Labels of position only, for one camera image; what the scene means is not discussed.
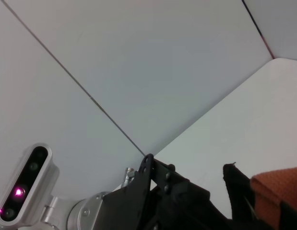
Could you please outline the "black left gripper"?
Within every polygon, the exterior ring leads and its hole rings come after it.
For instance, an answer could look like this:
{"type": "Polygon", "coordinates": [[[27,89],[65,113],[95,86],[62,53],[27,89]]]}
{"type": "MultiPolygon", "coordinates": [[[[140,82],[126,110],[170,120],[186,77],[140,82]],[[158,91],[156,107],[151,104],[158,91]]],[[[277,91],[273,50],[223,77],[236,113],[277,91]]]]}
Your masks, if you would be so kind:
{"type": "Polygon", "coordinates": [[[242,230],[243,224],[226,218],[209,191],[148,154],[128,186],[104,196],[95,229],[242,230]]]}

